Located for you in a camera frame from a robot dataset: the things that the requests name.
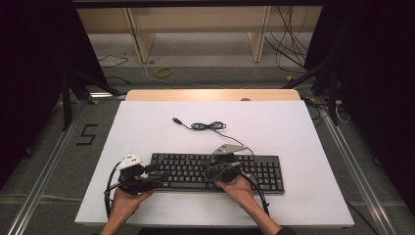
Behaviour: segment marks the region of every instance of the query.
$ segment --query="hand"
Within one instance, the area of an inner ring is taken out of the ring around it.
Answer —
[[[140,204],[154,194],[154,190],[138,195],[129,195],[119,188],[115,189],[113,210],[110,219],[105,225],[102,235],[116,234],[119,228],[131,217],[140,207]]]
[[[215,180],[214,183],[222,188],[242,209],[246,210],[249,206],[257,206],[251,183],[241,175],[238,175],[229,183],[224,183],[220,180]]]

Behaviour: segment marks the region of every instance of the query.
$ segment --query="white table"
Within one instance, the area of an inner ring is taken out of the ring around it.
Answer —
[[[172,118],[187,125],[223,121],[227,124],[223,134],[238,139],[256,155],[280,156],[286,193],[266,196],[271,217],[279,224],[354,224],[303,101],[121,102],[75,222],[107,222],[103,192],[114,165],[129,153],[147,165],[155,152],[210,154],[221,144],[237,144],[212,131],[188,130]],[[255,226],[226,194],[176,192],[155,193],[127,223],[143,227]]]

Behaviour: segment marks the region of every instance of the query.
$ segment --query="sleeve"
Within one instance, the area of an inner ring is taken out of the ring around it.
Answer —
[[[297,233],[290,227],[283,227],[275,235],[296,235]]]

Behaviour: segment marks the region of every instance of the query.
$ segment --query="black keyboard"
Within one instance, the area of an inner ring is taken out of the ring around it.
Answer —
[[[278,156],[235,155],[240,170],[253,174],[250,179],[264,194],[283,194],[284,184]],[[161,175],[170,171],[159,191],[223,192],[212,180],[207,180],[201,163],[212,160],[212,155],[154,153],[151,164],[157,170],[150,175]]]

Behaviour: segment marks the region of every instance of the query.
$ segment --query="gray floor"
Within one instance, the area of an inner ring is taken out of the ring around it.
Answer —
[[[309,35],[305,35],[304,40],[307,42]],[[125,83],[118,78],[109,78],[110,86],[122,91],[153,88],[210,88],[212,86],[222,88],[281,87],[288,82],[287,75],[294,77],[299,75],[297,72],[279,70],[275,66],[275,55],[270,47],[265,46],[261,63],[253,63],[248,39],[246,35],[239,33],[192,36],[158,35],[149,60],[154,63],[146,65],[147,72],[137,64],[136,55],[132,53],[133,47],[124,35],[91,35],[91,41],[94,43],[99,58],[110,54],[128,57],[127,63],[115,68],[103,68],[106,76],[117,76],[130,82]],[[118,62],[114,59],[114,61],[102,62],[102,65],[110,67]],[[279,63],[285,69],[302,71],[300,68],[293,67],[288,61],[281,59]],[[171,67],[173,73],[169,78],[158,78],[155,75],[157,67]],[[309,84],[311,83],[312,79],[298,88],[300,95],[310,95]],[[96,87],[89,88],[92,92],[100,91]],[[100,232],[102,227],[86,227],[73,222],[120,103],[118,99],[94,100],[97,102],[89,103],[80,113],[68,145],[42,193],[24,234]],[[310,118],[318,115],[313,108],[309,108],[309,112]],[[322,117],[314,121],[316,131],[342,193],[345,199],[376,227],[373,216],[346,167],[329,127],[324,120],[321,121]],[[88,141],[80,136],[85,124],[97,124],[89,130],[96,134],[96,138],[92,145],[78,146],[76,143]],[[31,146],[31,158],[21,161],[0,191],[0,234],[7,233],[14,217],[22,207],[26,195],[30,193],[43,166],[53,152],[55,144],[58,143],[62,134],[62,126],[63,108],[58,103]],[[339,127],[376,196],[385,208],[396,234],[415,234],[414,216],[394,190],[382,167],[372,161],[374,156],[366,145],[366,140],[358,126],[350,121],[346,124],[340,122]],[[299,234],[373,234],[354,210],[350,209],[350,213],[355,218],[355,225],[351,228],[295,229]],[[125,226],[119,234],[136,234],[138,229]]]

